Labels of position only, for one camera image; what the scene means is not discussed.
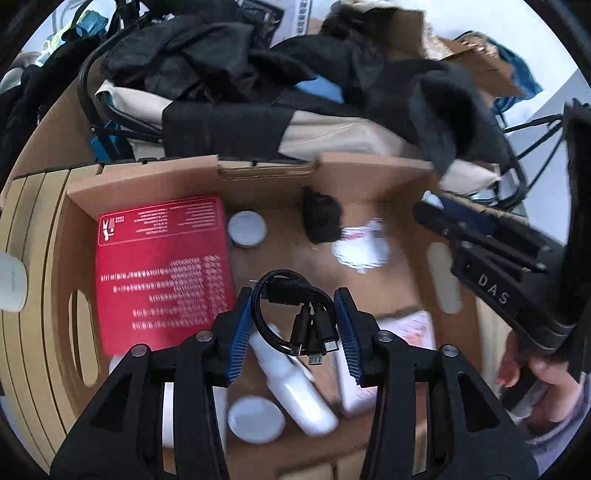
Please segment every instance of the screw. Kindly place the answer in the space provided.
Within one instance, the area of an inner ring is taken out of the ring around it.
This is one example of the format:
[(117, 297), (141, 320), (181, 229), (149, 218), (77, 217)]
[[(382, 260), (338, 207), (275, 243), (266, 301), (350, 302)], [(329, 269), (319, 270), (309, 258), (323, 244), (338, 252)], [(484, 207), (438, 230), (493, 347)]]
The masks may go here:
[(144, 356), (147, 352), (148, 347), (146, 347), (143, 343), (140, 343), (131, 349), (131, 356), (139, 358), (140, 356)]
[(457, 356), (457, 348), (453, 345), (443, 345), (443, 355), (453, 358)]
[(394, 340), (394, 334), (387, 330), (380, 330), (377, 334), (377, 338), (382, 343), (388, 343)]
[(195, 337), (198, 342), (208, 342), (213, 338), (213, 333), (209, 330), (202, 330)]

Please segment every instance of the pile of clothes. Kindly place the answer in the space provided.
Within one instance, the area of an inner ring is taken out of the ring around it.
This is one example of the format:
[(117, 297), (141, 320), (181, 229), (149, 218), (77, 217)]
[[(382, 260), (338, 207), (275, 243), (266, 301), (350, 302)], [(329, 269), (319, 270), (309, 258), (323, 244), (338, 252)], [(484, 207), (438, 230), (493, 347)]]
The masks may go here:
[(108, 19), (86, 11), (42, 45), (21, 53), (0, 82), (0, 189), (29, 137), (106, 34)]
[[(395, 10), (356, 3), (334, 4), (320, 34), (269, 48), (260, 24), (234, 0), (191, 2), (183, 15), (114, 46), (100, 91), (130, 113), (129, 89), (144, 93), (155, 109), (144, 118), (161, 127), (167, 157), (307, 159), (309, 149), (298, 146), (309, 147), (322, 128), (329, 133), (322, 148), (331, 150), (330, 139), (356, 125), (361, 144), (348, 147), (355, 152), (414, 149), (413, 158), (441, 175), (456, 159), (506, 170), (508, 145), (470, 73), (418, 52), (391, 61)], [(140, 110), (150, 109), (146, 102)]]

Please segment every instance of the white cup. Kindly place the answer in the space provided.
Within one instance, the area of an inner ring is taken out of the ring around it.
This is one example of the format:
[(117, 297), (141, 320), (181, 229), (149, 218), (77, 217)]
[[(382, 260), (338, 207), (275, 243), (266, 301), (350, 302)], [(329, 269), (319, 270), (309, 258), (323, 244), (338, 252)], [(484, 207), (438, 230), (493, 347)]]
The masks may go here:
[(12, 255), (0, 252), (0, 310), (20, 312), (27, 299), (25, 265)]

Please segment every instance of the sleeve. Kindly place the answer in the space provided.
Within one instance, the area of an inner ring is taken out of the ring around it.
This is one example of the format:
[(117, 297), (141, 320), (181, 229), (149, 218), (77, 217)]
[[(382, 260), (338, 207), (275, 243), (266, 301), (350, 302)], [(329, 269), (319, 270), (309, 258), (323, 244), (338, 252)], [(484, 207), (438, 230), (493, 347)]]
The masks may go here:
[(520, 428), (525, 435), (525, 442), (530, 446), (540, 475), (542, 475), (563, 452), (577, 433), (591, 407), (591, 376), (584, 380), (583, 390), (572, 413), (550, 432), (534, 437), (524, 425)]

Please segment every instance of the black fabric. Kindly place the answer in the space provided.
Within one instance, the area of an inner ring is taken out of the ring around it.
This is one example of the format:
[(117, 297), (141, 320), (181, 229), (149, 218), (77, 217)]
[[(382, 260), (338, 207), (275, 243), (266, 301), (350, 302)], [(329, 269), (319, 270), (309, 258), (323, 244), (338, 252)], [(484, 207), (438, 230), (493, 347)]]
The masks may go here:
[[(268, 49), (260, 26), (240, 10), (233, 0), (197, 0), (192, 15), (132, 33), (103, 61), (117, 85), (181, 102), (173, 102), (163, 116), (168, 156), (223, 150), (225, 156), (272, 160), (280, 126), (287, 127), (295, 110), (304, 110), (368, 118), (421, 148), (440, 174), (457, 158), (509, 168), (507, 143), (470, 74), (443, 61), (385, 61), (371, 40), (383, 37), (383, 15), (334, 7), (321, 35), (289, 38)], [(317, 75), (341, 88), (344, 104), (295, 88)], [(256, 134), (253, 125), (263, 133)], [(218, 144), (208, 136), (222, 131), (236, 142)], [(246, 138), (271, 144), (254, 145)]]
[(101, 69), (118, 86), (171, 100), (270, 103), (280, 86), (315, 78), (302, 62), (266, 50), (252, 24), (216, 15), (179, 16), (138, 30), (107, 53)]
[(464, 68), (432, 60), (387, 63), (364, 93), (366, 117), (419, 146), (441, 175), (457, 158), (509, 167), (503, 133)]
[(98, 46), (98, 37), (68, 41), (47, 59), (43, 67), (31, 65), (23, 71), (20, 94), (17, 90), (13, 92), (14, 89), (6, 92), (18, 96), (18, 99), (12, 98), (10, 113), (4, 116), (5, 124), (0, 124), (0, 127), (3, 126), (0, 138), (0, 185), (6, 183), (38, 121), (45, 117), (51, 106), (74, 81), (86, 57)]
[(10, 113), (22, 97), (22, 84), (0, 93), (0, 132), (4, 132)]
[(308, 65), (343, 91), (346, 103), (359, 105), (360, 94), (378, 79), (384, 60), (374, 48), (364, 48), (353, 39), (328, 35), (288, 38), (271, 51), (280, 52)]
[(304, 230), (313, 244), (340, 240), (343, 209), (330, 195), (322, 195), (310, 187), (305, 187), (301, 211)]
[(291, 108), (267, 105), (172, 102), (162, 115), (166, 156), (284, 158), (278, 150), (293, 113)]

